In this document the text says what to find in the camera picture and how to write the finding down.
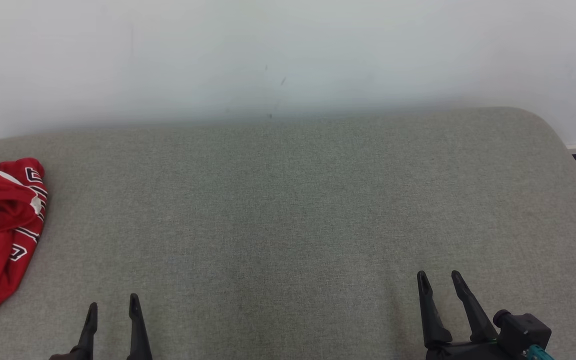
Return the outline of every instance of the gray bed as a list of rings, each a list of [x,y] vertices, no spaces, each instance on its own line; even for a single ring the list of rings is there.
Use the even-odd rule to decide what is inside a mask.
[[[425,356],[416,273],[470,335],[452,270],[489,317],[532,313],[576,359],[576,163],[512,108],[61,132],[0,140],[50,193],[37,251],[0,307],[0,359],[76,344],[129,353],[139,294],[161,359]]]

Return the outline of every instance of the robotic arm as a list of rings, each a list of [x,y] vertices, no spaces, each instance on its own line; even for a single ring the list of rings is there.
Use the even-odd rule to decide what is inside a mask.
[[[146,323],[142,315],[142,306],[139,296],[130,294],[130,309],[128,316],[132,321],[132,334],[130,337],[130,355],[126,360],[153,360],[151,344],[146,334]],[[90,304],[84,329],[79,337],[79,344],[72,348],[70,353],[50,356],[50,360],[93,360],[93,338],[97,332],[97,303]]]
[[[493,317],[494,325],[501,329],[498,334],[459,271],[452,272],[452,283],[466,310],[472,333],[469,342],[452,343],[453,336],[435,307],[426,273],[419,271],[416,282],[423,345],[428,349],[425,360],[553,360],[544,351],[551,338],[548,326],[532,314],[512,315],[508,310],[499,310]]]

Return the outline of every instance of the white wall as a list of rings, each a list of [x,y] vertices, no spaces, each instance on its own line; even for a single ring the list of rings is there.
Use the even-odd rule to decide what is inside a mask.
[[[576,145],[576,0],[0,0],[0,137],[489,105]]]

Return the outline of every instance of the white stripe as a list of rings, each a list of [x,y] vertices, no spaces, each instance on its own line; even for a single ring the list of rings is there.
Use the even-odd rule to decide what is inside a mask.
[[[36,232],[32,232],[25,227],[18,227],[15,229],[15,231],[20,234],[26,235],[26,237],[32,239],[32,241],[34,241],[35,244],[37,244],[37,242],[39,241],[39,234],[37,234]]]
[[[32,186],[28,186],[28,189],[34,191],[34,193],[35,193],[37,196],[42,196],[43,198],[46,197],[45,194],[42,194],[41,192],[37,191],[36,189],[33,189]]]
[[[32,191],[36,192],[38,195],[41,195],[44,198],[48,199],[48,191],[45,191],[44,189],[42,189],[37,185],[29,185],[28,187],[32,189]]]
[[[12,177],[11,175],[5,173],[4,171],[0,171],[0,177],[4,178],[5,180],[9,180],[10,182],[13,182],[17,185],[21,185],[22,187],[25,187],[26,189],[30,189],[34,193],[34,198],[32,198],[32,200],[30,200],[30,206],[34,210],[35,214],[39,214],[39,212],[42,210],[42,208],[41,208],[41,204],[39,203],[39,201],[41,199],[39,199],[39,196],[37,195],[37,191],[34,191],[34,189],[32,189],[31,187],[28,187],[28,186],[22,184],[21,182],[19,182],[19,180]]]
[[[17,180],[16,178],[12,177],[11,175],[5,173],[4,171],[0,171],[0,177],[4,178],[5,180],[10,180],[10,182],[13,182],[17,185],[21,185],[22,187],[25,186],[23,185],[21,182],[19,182],[19,180]]]

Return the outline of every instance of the gray upholstered mattress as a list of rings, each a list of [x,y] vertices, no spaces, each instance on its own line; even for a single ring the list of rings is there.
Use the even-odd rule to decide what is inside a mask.
[[[45,230],[0,307],[0,359],[78,341],[130,348],[137,292],[155,359],[422,359],[416,272],[470,335],[457,269],[488,315],[532,313],[576,359],[576,163],[519,109],[92,130],[0,140],[35,157]]]

